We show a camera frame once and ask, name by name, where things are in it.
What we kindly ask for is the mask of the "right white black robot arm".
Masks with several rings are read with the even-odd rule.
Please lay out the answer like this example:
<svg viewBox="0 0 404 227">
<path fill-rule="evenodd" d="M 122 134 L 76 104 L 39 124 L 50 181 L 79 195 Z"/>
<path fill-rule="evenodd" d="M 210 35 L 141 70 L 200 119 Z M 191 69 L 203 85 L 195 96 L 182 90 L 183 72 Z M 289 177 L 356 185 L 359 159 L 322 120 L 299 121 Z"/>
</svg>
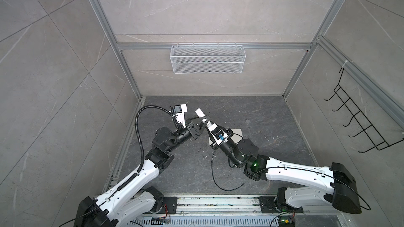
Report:
<svg viewBox="0 0 404 227">
<path fill-rule="evenodd" d="M 279 212 L 303 206 L 331 205 L 341 212 L 362 213 L 356 180 L 340 163 L 314 167 L 284 162 L 258 154 L 259 148 L 249 139 L 241 139 L 238 143 L 228 139 L 224 143 L 209 145 L 214 150 L 221 150 L 234 167 L 244 168 L 249 180 L 286 181 L 300 185 L 296 189 L 279 188 L 275 198 Z"/>
</svg>

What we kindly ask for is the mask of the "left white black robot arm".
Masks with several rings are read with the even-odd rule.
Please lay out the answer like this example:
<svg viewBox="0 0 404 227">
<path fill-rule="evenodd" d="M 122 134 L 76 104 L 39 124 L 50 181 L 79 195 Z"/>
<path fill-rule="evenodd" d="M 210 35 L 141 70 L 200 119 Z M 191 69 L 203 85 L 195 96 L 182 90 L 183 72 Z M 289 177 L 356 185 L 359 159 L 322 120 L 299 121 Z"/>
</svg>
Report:
<svg viewBox="0 0 404 227">
<path fill-rule="evenodd" d="M 163 194 L 154 187 L 145 188 L 174 159 L 172 151 L 187 140 L 197 139 L 210 119 L 201 114 L 175 131 L 167 127 L 156 130 L 153 147 L 141 164 L 117 185 L 92 199 L 87 197 L 78 206 L 75 227 L 120 227 L 143 213 L 159 212 Z"/>
</svg>

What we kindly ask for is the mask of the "cream paper envelope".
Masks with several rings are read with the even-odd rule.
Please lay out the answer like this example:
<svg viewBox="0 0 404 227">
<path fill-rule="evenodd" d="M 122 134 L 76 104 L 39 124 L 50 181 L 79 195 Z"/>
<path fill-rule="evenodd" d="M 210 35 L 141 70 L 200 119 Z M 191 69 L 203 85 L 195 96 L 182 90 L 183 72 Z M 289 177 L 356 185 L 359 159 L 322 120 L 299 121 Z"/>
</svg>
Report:
<svg viewBox="0 0 404 227">
<path fill-rule="evenodd" d="M 243 139 L 243 133 L 241 129 L 233 129 L 233 135 L 231 137 L 232 141 L 238 143 Z"/>
</svg>

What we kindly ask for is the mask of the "white glue stick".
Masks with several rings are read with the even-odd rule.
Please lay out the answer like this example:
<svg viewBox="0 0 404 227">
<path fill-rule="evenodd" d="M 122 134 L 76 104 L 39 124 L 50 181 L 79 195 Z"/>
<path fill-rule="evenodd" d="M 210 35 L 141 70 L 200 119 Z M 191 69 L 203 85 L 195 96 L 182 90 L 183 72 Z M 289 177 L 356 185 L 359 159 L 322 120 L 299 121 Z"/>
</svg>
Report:
<svg viewBox="0 0 404 227">
<path fill-rule="evenodd" d="M 197 114 L 198 118 L 200 118 L 201 121 L 202 121 L 201 127 L 207 127 L 207 128 L 209 128 L 209 127 L 210 127 L 210 120 L 209 120 L 209 118 L 205 115 L 205 113 L 204 113 L 200 108 L 197 108 L 197 109 L 195 110 L 195 113 Z"/>
</svg>

